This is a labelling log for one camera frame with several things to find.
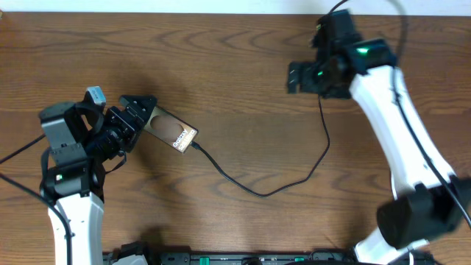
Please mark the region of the Samsung Galaxy smartphone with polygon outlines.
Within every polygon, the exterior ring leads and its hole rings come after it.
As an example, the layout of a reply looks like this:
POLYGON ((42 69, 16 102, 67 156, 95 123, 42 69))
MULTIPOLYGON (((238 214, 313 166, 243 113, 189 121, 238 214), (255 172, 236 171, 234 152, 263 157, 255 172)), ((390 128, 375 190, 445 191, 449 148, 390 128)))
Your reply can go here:
POLYGON ((199 131, 167 110, 156 106, 144 129, 180 153, 185 153, 199 131))

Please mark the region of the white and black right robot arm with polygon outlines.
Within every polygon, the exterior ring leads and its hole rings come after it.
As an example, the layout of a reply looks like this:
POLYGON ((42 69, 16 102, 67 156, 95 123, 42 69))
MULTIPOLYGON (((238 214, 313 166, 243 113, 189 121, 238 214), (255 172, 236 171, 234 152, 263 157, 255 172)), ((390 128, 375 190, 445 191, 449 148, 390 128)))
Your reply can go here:
POLYGON ((357 262, 391 264, 468 222, 470 179, 457 177, 425 129, 398 66, 400 52, 383 39, 363 39, 347 10, 318 20, 312 46, 314 61, 289 65, 288 92, 354 100, 391 172, 393 199, 354 246, 357 262))

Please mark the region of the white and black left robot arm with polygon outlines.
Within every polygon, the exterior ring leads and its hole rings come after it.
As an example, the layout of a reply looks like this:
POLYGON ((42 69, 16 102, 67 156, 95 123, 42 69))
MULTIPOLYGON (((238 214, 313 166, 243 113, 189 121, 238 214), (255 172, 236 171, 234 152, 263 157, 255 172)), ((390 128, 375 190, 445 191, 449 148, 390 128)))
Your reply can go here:
POLYGON ((40 195, 49 204, 56 264, 103 264, 103 163, 132 151, 157 104, 154 96, 123 95, 107 107, 98 88, 80 102, 39 114, 49 148, 41 156, 40 195))

